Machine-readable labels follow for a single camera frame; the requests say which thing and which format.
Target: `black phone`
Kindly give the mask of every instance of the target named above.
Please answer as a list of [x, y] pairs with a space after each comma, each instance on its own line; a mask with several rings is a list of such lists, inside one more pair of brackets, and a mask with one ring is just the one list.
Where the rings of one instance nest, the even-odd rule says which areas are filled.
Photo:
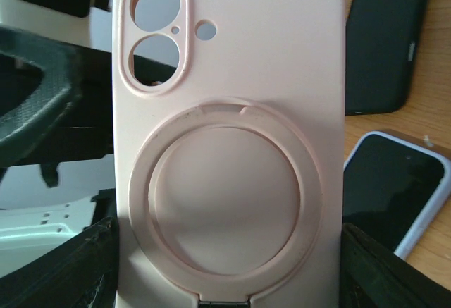
[[444, 156], [370, 132], [345, 164], [343, 222], [404, 259], [448, 198], [450, 171]]
[[427, 0], [352, 0], [346, 24], [346, 115], [405, 105]]

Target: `wooden surface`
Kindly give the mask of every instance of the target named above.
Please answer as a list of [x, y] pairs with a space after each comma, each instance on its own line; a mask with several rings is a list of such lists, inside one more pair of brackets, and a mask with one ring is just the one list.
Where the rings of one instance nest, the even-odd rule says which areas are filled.
[[[347, 117], [346, 156], [364, 133], [385, 129], [428, 135], [451, 149], [451, 0], [429, 0], [407, 105], [388, 115]], [[451, 290], [451, 198], [407, 261]]]

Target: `pink phone case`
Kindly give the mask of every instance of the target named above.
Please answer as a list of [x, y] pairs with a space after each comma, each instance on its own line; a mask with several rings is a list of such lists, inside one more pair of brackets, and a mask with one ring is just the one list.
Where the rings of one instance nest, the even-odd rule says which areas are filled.
[[[116, 307], [337, 306], [344, 0], [180, 1], [156, 32], [113, 4]], [[154, 35], [180, 64], [144, 86], [132, 53]]]

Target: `phone screen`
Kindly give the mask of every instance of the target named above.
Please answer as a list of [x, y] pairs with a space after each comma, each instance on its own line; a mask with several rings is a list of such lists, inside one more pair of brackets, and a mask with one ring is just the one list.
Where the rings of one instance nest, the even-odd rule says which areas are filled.
[[444, 174], [435, 157], [369, 135], [345, 168], [343, 222], [394, 252]]

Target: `camera cutout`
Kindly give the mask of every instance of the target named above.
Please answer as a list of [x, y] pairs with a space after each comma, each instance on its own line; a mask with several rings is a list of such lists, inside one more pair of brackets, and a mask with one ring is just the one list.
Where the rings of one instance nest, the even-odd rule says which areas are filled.
[[130, 61], [132, 63], [130, 69], [135, 76], [135, 79], [144, 86], [158, 86], [164, 84], [172, 78], [175, 70], [172, 74], [165, 74], [164, 79], [152, 80], [149, 72], [149, 63], [146, 63], [144, 58], [140, 58], [139, 56], [169, 63], [170, 65], [175, 66], [175, 69], [178, 67], [180, 61], [178, 46], [171, 38], [165, 35], [152, 35], [151, 37], [142, 40], [135, 47], [133, 58]]
[[216, 32], [216, 26], [211, 21], [201, 20], [197, 23], [196, 36], [200, 40], [211, 40], [215, 37]]
[[132, 17], [144, 31], [154, 32], [169, 26], [180, 10], [180, 0], [132, 0]]

